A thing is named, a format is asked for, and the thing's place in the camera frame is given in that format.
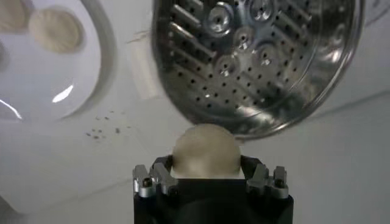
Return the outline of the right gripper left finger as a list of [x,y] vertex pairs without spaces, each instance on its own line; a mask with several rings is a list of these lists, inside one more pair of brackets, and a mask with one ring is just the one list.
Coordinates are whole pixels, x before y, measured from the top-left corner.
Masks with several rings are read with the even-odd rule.
[[154,197],[157,191],[167,196],[179,193],[178,179],[171,175],[173,156],[158,157],[147,170],[145,165],[136,165],[132,171],[133,193],[141,198]]

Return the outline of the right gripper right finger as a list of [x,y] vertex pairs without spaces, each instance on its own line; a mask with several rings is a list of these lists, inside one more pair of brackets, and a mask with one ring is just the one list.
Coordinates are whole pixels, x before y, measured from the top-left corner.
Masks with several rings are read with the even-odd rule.
[[241,169],[248,193],[255,193],[258,196],[270,195],[272,198],[289,197],[285,167],[277,166],[273,175],[270,175],[269,169],[258,158],[241,156]]

